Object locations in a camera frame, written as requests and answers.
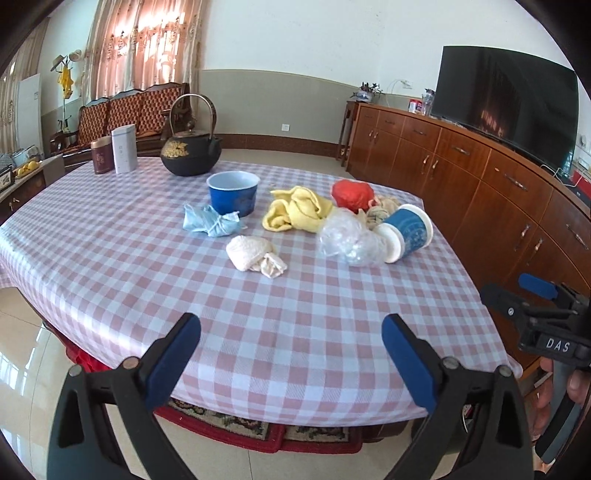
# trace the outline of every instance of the finger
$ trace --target finger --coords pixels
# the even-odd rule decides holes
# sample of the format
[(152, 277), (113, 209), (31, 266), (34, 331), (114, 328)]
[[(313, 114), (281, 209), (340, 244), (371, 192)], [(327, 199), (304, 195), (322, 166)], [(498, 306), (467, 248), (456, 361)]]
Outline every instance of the finger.
[(552, 400), (553, 392), (554, 385), (552, 384), (552, 378), (549, 378), (536, 390), (537, 402), (535, 406), (537, 408), (544, 408), (545, 406), (549, 405), (550, 401)]
[(542, 435), (544, 430), (548, 426), (548, 422), (550, 421), (550, 405), (545, 406), (538, 410), (538, 415), (535, 418), (534, 427), (531, 431), (532, 436)]
[(587, 392), (589, 391), (589, 384), (591, 383), (591, 375), (581, 370), (575, 370), (566, 386), (566, 391), (569, 397), (577, 404), (583, 405), (587, 399)]
[(540, 368), (545, 372), (553, 372), (554, 371), (554, 362), (550, 358), (541, 358), (540, 359)]

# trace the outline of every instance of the blue bowl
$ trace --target blue bowl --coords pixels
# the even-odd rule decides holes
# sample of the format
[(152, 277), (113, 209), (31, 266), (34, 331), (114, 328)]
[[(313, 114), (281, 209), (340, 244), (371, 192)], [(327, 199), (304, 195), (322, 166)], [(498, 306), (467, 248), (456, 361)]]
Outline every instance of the blue bowl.
[(261, 179), (247, 171), (221, 171), (207, 179), (214, 210), (220, 215), (238, 212), (250, 215), (255, 209), (256, 187)]

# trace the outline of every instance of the screw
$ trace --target screw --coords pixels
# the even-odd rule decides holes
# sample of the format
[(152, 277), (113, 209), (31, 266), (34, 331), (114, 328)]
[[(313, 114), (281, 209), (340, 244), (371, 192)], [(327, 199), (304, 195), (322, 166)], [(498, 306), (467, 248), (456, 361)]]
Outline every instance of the screw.
[(511, 375), (513, 375), (513, 372), (511, 371), (511, 368), (509, 368), (506, 365), (501, 365), (501, 367), (499, 368), (499, 373), (503, 377), (507, 377), (507, 378), (509, 378)]
[(449, 370), (455, 370), (460, 366), (460, 362), (457, 360), (457, 358), (447, 356), (443, 359), (443, 366)]
[(70, 367), (70, 369), (68, 370), (68, 375), (70, 375), (71, 377), (76, 377), (81, 373), (82, 367), (80, 365), (74, 365), (73, 367)]
[(129, 356), (125, 360), (123, 360), (123, 368), (126, 370), (133, 370), (135, 367), (139, 365), (139, 358), (136, 356)]

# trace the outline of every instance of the cast iron teapot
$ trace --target cast iron teapot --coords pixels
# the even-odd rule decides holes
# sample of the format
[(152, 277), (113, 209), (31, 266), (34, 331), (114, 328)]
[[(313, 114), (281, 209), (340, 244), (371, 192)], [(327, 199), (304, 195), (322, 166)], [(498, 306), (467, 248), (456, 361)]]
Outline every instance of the cast iron teapot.
[[(211, 113), (211, 128), (209, 133), (195, 130), (195, 121), (187, 124), (189, 130), (174, 132), (173, 117), (174, 107), (185, 97), (197, 97), (207, 103)], [(212, 101), (205, 95), (198, 93), (186, 93), (178, 97), (170, 108), (170, 129), (173, 136), (170, 137), (160, 152), (160, 158), (164, 166), (175, 175), (192, 177), (202, 175), (210, 171), (217, 163), (222, 153), (221, 140), (213, 135), (216, 128), (217, 112)]]

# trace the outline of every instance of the red ball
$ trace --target red ball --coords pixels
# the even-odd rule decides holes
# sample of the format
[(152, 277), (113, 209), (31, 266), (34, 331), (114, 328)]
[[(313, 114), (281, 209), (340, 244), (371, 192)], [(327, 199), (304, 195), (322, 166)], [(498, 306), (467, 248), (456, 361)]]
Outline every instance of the red ball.
[(332, 196), (339, 207), (357, 213), (359, 209), (369, 209), (369, 201), (374, 199), (375, 193), (369, 183), (343, 179), (333, 185)]

